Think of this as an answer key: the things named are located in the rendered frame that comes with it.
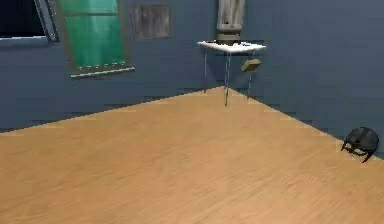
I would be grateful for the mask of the olive box under table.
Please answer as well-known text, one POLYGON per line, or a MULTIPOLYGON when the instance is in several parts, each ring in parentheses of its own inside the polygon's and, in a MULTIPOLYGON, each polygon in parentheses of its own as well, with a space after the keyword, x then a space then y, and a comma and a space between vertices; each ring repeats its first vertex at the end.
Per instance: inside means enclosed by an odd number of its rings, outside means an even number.
POLYGON ((262 62, 259 59, 250 59, 246 60, 241 66, 241 70, 243 72, 251 72, 254 71, 257 67, 259 67, 262 62))

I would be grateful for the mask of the dark grey round helmet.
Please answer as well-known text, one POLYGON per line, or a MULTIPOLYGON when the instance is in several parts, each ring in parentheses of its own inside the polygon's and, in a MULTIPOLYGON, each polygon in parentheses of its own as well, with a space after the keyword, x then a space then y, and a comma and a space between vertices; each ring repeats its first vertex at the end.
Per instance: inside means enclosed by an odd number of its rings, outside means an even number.
POLYGON ((364 156, 367 162, 378 149, 380 140, 378 134, 371 128, 359 127, 353 129, 344 139, 341 150, 364 156))

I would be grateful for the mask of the dark window with grey frame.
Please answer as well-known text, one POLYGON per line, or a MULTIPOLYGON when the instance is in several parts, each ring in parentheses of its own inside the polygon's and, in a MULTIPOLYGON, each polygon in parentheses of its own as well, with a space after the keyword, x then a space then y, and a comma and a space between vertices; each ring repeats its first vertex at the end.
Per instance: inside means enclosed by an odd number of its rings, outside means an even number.
POLYGON ((0 40, 59 42, 53 0, 0 0, 0 40))

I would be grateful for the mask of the grey lamp on table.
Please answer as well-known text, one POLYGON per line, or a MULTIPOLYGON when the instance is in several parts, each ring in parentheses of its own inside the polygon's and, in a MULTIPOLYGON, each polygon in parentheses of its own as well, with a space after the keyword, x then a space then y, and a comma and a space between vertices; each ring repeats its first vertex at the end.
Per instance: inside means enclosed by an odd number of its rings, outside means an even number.
POLYGON ((245 0, 218 0, 217 37, 218 44, 232 46, 241 40, 245 0))

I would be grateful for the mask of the white table with thin legs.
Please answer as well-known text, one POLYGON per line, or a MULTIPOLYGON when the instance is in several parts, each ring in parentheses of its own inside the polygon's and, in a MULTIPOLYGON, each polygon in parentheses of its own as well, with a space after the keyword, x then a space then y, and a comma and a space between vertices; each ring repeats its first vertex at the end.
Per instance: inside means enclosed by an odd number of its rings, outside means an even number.
POLYGON ((217 40, 199 41, 197 45, 204 48, 205 50, 213 49, 213 50, 222 52, 224 54, 224 57, 225 57, 225 75, 224 75, 225 103, 224 105, 225 106, 228 105, 229 81, 230 81, 230 74, 231 74, 232 56, 235 54, 250 53, 252 56, 251 59, 257 59, 255 57, 255 52, 265 49, 264 45, 260 45, 256 43, 240 42, 240 43, 234 43, 232 45, 227 45, 227 44, 219 44, 217 40))

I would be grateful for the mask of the green framed wall picture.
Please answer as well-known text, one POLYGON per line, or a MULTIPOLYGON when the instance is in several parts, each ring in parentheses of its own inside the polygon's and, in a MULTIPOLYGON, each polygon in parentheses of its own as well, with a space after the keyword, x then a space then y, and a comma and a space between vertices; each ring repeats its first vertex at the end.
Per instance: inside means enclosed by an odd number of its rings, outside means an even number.
POLYGON ((124 0, 54 0, 71 78, 131 72, 124 0))

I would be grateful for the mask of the grey framed wall picture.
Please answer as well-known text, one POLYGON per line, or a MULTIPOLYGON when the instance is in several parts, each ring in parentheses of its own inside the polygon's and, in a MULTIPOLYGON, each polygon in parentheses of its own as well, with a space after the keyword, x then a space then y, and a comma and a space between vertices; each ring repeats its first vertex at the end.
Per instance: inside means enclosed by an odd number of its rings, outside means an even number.
POLYGON ((133 4, 130 7, 135 39, 158 39, 171 36, 169 5, 133 4))

